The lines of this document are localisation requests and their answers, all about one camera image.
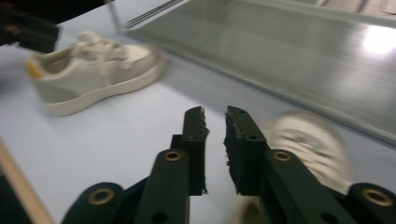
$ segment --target metal screw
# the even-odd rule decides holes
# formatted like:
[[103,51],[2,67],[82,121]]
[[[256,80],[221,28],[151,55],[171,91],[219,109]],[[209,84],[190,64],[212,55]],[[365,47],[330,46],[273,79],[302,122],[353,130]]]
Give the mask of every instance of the metal screw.
[[274,157],[275,159],[279,160],[279,161],[289,161],[291,160],[291,156],[289,153],[286,152],[275,152],[274,153]]
[[181,154],[178,152],[175,152],[175,151],[171,151],[171,152],[166,153],[165,159],[167,161],[178,161],[181,159]]
[[109,188],[97,189],[90,195],[89,203],[94,205],[108,203],[114,197],[114,191]]
[[366,198],[371,203],[375,203],[381,206],[391,206],[393,205],[392,199],[384,194],[383,192],[376,189],[364,189],[361,191],[364,198]]

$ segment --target shoe heel tab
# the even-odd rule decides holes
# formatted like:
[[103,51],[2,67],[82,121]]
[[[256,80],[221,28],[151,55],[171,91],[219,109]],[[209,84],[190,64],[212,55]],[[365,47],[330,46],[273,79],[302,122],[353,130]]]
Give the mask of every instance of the shoe heel tab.
[[30,77],[34,79],[43,77],[43,73],[37,68],[33,58],[26,61],[26,69],[29,72]]

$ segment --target metal sheet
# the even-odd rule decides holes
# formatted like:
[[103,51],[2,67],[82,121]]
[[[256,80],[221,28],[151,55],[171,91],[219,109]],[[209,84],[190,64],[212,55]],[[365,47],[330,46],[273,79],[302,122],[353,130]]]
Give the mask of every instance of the metal sheet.
[[396,145],[393,24],[302,4],[201,0],[130,35]]

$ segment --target white sneaker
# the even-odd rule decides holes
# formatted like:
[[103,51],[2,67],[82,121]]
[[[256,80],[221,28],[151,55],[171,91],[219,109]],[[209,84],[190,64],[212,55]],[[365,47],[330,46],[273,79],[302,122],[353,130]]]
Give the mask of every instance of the white sneaker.
[[[294,153],[321,184],[347,194],[351,183],[348,181],[345,147],[325,119],[305,111],[293,112],[270,122],[262,132],[271,149],[284,149]],[[261,214],[260,209],[248,209],[248,206],[260,207],[259,197],[237,196],[233,206],[229,223],[262,223],[261,219],[246,218]]]
[[164,69],[159,49],[121,45],[93,32],[78,36],[68,49],[34,54],[27,69],[44,105],[70,115],[109,96],[136,91],[154,82]]

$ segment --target white table surface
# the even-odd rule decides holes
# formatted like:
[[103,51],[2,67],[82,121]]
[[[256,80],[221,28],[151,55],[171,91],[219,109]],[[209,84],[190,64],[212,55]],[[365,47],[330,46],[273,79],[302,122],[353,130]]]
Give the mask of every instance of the white table surface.
[[[153,8],[156,1],[118,1],[118,10],[132,19]],[[116,34],[106,7],[64,22],[62,27],[59,49],[86,30],[125,44],[136,43]],[[167,70],[152,85],[107,98],[75,115],[58,117],[40,104],[26,76],[24,61],[30,53],[0,48],[0,136],[56,223],[87,187],[114,182],[126,189],[148,176],[156,154],[169,148],[172,134],[181,133],[184,112],[198,105],[205,108],[210,130],[206,141],[209,194],[191,197],[191,223],[225,223],[235,195],[222,144],[227,105],[246,109],[258,124],[299,109],[167,54]],[[352,181],[375,183],[396,192],[394,148],[334,126],[346,142]]]

